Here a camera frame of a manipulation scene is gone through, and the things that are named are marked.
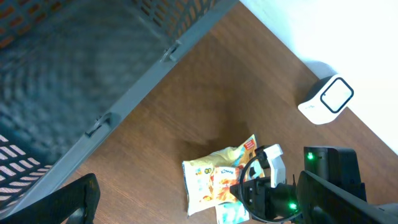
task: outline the yellow snack bag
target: yellow snack bag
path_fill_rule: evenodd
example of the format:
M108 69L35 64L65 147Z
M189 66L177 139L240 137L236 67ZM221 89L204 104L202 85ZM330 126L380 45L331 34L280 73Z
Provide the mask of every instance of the yellow snack bag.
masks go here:
M252 135L239 147L227 147L199 159L183 161L182 168L188 197L188 216L221 203L222 200L214 199L215 167L239 167L242 169L255 156L254 150L256 148L256 138ZM264 177L264 172L258 162L254 162L252 167L255 168L256 175Z

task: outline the brown wooden surface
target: brown wooden surface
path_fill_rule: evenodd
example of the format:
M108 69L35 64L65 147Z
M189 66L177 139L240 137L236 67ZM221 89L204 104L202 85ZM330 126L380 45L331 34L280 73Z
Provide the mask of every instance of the brown wooden surface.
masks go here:
M181 162L237 146L252 133L279 143L288 181L303 146L352 147L371 203L398 202L398 157L349 109L315 126L297 109L317 78L238 4L146 96L71 180L96 174L96 223L216 223L187 218Z

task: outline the white plastic part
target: white plastic part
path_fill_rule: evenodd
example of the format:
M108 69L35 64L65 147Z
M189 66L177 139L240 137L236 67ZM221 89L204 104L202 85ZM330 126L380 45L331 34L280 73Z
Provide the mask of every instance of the white plastic part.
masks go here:
M271 187L275 188L279 183L286 183L286 168L280 157L283 155L279 144L269 146L264 149L267 154L267 160L271 168Z

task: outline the small packet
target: small packet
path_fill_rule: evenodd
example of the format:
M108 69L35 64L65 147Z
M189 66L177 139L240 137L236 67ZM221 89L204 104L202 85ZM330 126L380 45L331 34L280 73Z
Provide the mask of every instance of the small packet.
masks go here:
M216 206L217 224L238 224L250 219L241 202L223 203Z
M212 175L214 166L182 164L188 197L188 216L216 205L213 200Z
M238 199L229 191L229 187L237 184L238 179L239 168L215 167L213 178L213 195L217 204L238 201Z

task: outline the gray plastic crate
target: gray plastic crate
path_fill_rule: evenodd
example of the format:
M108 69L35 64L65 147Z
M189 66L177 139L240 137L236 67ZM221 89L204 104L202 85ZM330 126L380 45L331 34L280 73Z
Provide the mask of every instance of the gray plastic crate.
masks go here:
M0 1L0 218L57 190L236 2Z

